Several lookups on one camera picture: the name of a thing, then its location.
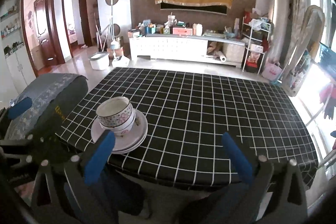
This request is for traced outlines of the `plain white plate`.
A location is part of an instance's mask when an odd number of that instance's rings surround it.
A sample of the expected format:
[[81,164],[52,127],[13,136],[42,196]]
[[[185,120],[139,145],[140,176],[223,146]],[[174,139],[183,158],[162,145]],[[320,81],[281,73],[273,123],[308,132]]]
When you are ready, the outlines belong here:
[[133,145],[130,148],[127,148],[125,150],[122,151],[113,151],[111,154],[112,155],[122,155],[122,154],[126,154],[128,152],[134,151],[136,148],[138,148],[146,139],[146,136],[144,136],[141,140],[139,140],[135,145]]

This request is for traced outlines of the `white bowl red emblem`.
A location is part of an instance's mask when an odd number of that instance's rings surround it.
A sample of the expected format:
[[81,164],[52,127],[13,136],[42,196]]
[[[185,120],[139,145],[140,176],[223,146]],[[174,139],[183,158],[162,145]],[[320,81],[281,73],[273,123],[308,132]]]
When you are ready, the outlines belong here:
[[135,119],[133,119],[132,121],[129,121],[127,123],[127,125],[125,125],[123,128],[112,128],[112,132],[116,135],[116,136],[124,136],[126,135],[133,127],[134,125],[134,121]]

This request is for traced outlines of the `small floral patterned bowl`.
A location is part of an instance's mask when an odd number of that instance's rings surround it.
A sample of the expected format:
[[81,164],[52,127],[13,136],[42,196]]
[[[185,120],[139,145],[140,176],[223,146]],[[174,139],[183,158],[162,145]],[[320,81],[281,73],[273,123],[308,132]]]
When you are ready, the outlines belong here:
[[96,115],[105,127],[118,127],[124,124],[133,112],[133,106],[126,97],[114,97],[101,103]]

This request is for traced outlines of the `paper towel roll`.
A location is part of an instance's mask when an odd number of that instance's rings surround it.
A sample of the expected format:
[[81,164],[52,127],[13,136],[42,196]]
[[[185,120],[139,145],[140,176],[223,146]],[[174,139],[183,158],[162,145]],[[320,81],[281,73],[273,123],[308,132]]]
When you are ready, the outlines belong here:
[[210,55],[210,57],[215,60],[219,60],[221,63],[225,63],[227,61],[226,56],[221,51],[215,52],[213,55]]

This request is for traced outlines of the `white plastic bucket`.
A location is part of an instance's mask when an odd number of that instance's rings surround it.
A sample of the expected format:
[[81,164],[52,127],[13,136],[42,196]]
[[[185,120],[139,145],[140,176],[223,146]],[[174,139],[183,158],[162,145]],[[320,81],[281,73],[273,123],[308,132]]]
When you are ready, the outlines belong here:
[[89,58],[89,62],[93,70],[103,71],[109,66],[109,53],[97,52]]

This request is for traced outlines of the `brown wooden door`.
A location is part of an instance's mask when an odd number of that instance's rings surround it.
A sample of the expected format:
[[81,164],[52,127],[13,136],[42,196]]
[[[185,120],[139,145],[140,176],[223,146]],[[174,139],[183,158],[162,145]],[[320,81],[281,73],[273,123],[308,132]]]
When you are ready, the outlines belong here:
[[47,67],[58,64],[54,45],[50,37],[46,0],[34,1],[37,38],[42,50],[44,64]]

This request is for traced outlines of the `white bowl pink pattern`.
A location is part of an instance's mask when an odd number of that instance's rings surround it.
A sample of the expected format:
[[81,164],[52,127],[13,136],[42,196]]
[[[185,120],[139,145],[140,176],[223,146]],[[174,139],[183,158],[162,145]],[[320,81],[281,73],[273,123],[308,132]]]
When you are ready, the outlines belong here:
[[135,121],[135,109],[132,109],[129,119],[119,126],[106,127],[101,123],[99,123],[99,125],[101,126],[101,128],[106,129],[106,130],[123,131],[123,130],[127,130],[129,127],[131,127],[133,125],[134,121]]

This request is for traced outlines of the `black white grid tablecloth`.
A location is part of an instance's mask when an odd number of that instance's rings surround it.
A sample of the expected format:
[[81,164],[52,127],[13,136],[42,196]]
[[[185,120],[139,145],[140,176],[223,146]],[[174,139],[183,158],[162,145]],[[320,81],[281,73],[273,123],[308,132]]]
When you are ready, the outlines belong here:
[[318,157],[285,91],[258,81],[143,68],[116,68],[73,109],[58,135],[84,151],[99,104],[124,96],[148,122],[144,142],[113,155],[118,171],[182,189],[211,190],[239,181],[221,137],[235,134],[275,163],[297,161],[303,182],[313,183]]

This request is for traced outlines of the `pink drawer box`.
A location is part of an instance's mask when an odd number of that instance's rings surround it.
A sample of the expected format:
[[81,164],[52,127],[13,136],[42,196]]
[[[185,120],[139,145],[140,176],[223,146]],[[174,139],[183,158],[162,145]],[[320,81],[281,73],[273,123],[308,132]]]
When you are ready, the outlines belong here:
[[189,36],[193,35],[192,28],[181,28],[181,27],[173,27],[173,34],[179,36]]

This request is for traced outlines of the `white metal shelf rack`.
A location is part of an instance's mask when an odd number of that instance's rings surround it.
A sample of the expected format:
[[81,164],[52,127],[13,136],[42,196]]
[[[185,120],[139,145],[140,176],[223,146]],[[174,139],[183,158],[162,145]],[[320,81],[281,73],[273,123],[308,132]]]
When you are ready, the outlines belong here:
[[267,17],[245,13],[241,25],[242,41],[245,43],[243,71],[261,73],[271,34],[272,22]]

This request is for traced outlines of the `blue plastic basket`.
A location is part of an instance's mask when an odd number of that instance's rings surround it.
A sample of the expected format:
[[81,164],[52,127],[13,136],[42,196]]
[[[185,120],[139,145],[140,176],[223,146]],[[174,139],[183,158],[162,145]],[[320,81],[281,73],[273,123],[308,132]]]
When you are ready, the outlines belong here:
[[335,52],[323,43],[319,43],[318,64],[330,74],[335,74],[336,58]]

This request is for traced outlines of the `white plate pink flowers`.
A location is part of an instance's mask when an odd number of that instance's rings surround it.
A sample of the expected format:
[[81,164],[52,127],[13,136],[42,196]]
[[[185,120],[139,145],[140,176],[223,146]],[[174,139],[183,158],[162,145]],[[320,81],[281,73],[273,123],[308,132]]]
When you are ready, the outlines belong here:
[[139,140],[141,140],[144,136],[147,136],[147,133],[143,134],[143,136],[142,136]]

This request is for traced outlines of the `white plate cartoon pictures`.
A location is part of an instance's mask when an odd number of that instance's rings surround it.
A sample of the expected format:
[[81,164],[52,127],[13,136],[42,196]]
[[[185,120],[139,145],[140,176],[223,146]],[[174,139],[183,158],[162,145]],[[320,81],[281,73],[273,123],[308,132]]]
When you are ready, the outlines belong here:
[[[94,120],[91,126],[91,137],[93,143],[96,143],[105,129],[99,125],[98,118]],[[135,121],[132,129],[124,136],[116,136],[115,145],[112,151],[120,151],[135,144],[143,134],[147,133],[148,123],[142,112],[135,109]]]

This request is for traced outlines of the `pink tote bag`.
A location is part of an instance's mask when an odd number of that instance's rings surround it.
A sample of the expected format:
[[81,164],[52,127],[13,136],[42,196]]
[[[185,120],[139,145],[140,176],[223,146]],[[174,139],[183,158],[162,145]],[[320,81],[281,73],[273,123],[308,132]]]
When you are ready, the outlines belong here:
[[262,71],[262,77],[269,81],[277,80],[282,72],[282,68],[277,64],[266,62],[264,70]]

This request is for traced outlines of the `silver standing air conditioner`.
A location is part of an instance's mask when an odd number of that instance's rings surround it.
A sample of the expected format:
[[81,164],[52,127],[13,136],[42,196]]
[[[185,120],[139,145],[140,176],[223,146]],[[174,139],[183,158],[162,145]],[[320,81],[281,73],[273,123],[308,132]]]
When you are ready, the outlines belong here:
[[289,15],[289,0],[269,0],[268,18],[272,22],[272,35],[267,54],[269,63],[280,61]]

